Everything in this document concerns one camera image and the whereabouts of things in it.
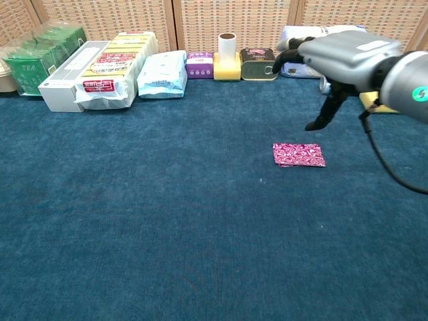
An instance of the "light blue package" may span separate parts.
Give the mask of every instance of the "light blue package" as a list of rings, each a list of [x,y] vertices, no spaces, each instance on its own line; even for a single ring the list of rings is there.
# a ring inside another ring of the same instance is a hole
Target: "light blue package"
[[[184,50],[157,53],[146,58],[138,75],[141,98],[181,98],[185,95],[187,54]]]

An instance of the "black cable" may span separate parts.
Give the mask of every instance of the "black cable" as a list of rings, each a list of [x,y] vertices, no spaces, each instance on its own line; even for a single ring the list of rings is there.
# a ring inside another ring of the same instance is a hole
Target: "black cable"
[[[375,141],[373,140],[373,136],[371,133],[371,128],[370,128],[370,123],[368,122],[368,117],[370,116],[370,112],[368,112],[367,110],[365,110],[360,116],[360,120],[362,123],[362,127],[364,128],[364,132],[367,134],[368,139],[370,140],[370,144],[372,145],[372,148],[374,150],[374,152],[376,153],[377,157],[379,158],[380,162],[383,165],[383,168],[388,172],[388,174],[401,186],[404,186],[407,189],[410,189],[411,191],[414,191],[416,193],[420,193],[420,194],[425,194],[428,195],[428,190],[427,189],[420,189],[419,187],[415,187],[411,184],[408,184],[408,182],[402,180],[400,177],[398,177],[394,171],[392,170],[392,168],[388,165],[388,163],[385,161],[385,159],[383,158],[381,152],[379,151],[379,149],[377,148],[377,145],[375,143]]]

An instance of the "red label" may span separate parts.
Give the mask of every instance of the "red label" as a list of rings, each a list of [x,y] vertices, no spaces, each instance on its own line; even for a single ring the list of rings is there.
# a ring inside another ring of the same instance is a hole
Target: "red label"
[[[83,82],[85,92],[113,92],[113,80],[88,80]]]

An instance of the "white box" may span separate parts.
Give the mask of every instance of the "white box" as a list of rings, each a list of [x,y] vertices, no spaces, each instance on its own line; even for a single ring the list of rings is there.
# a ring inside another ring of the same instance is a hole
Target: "white box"
[[[76,100],[76,79],[98,57],[109,41],[87,41],[52,75],[39,85],[39,90],[51,112],[83,112]]]

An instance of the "paper towel roll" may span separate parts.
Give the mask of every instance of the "paper towel roll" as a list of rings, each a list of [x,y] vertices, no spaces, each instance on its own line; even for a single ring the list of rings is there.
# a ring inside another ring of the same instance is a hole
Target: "paper towel roll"
[[[219,35],[219,63],[234,64],[236,57],[236,35],[221,33]]]

